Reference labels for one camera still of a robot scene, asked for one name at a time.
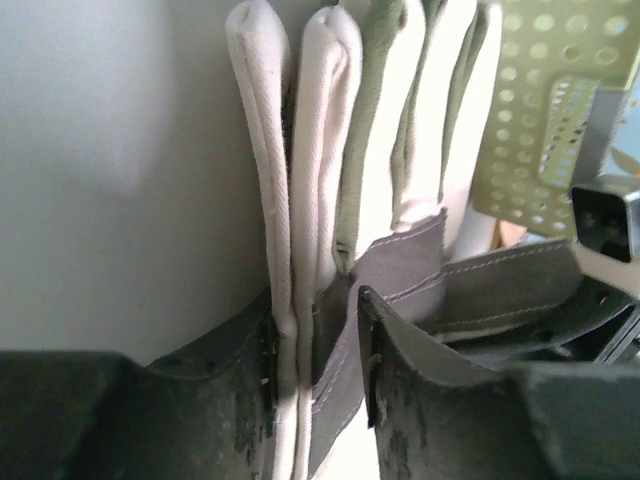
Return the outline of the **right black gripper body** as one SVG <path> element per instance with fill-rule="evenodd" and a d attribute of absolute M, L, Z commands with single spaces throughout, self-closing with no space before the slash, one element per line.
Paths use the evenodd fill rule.
<path fill-rule="evenodd" d="M 605 175 L 601 167 L 628 97 L 598 89 L 569 193 L 579 246 L 623 264 L 639 258 L 639 181 Z M 639 302 L 583 274 L 566 300 L 533 322 L 452 346 L 485 365 L 517 359 L 632 363 L 639 352 Z"/>

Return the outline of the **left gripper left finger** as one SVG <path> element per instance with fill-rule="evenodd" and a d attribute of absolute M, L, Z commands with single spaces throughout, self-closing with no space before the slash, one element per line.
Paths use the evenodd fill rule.
<path fill-rule="evenodd" d="M 5 479 L 267 479 L 268 293 L 148 366 L 110 352 L 1 356 Z"/>

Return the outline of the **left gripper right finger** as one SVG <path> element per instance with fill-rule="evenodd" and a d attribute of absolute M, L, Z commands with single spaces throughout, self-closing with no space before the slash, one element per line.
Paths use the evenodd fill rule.
<path fill-rule="evenodd" d="M 635 479 L 639 372 L 624 365 L 482 367 L 358 298 L 367 410 L 384 479 Z"/>

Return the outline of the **green plastic storage basket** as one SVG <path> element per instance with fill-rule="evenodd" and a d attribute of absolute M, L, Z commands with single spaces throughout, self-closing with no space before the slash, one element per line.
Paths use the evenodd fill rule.
<path fill-rule="evenodd" d="M 505 1 L 497 80 L 474 174 L 476 211 L 575 236 L 569 188 L 596 92 L 639 66 L 636 1 Z"/>

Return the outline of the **grey striped canvas glove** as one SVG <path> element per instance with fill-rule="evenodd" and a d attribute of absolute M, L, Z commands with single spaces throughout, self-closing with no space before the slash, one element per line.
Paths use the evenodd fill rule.
<path fill-rule="evenodd" d="M 311 465 L 311 389 L 330 360 L 329 340 L 350 319 L 314 317 L 334 277 L 350 277 L 361 257 L 400 241 L 432 217 L 444 221 L 448 253 L 464 210 L 487 118 L 502 42 L 503 13 L 493 1 L 371 1 L 363 24 L 337 47 L 312 54 L 303 40 L 292 166 L 292 248 L 303 447 Z M 449 316 L 437 339 L 477 339 L 522 326 L 558 305 L 582 276 L 566 242 L 499 250 L 469 270 L 454 268 Z"/>

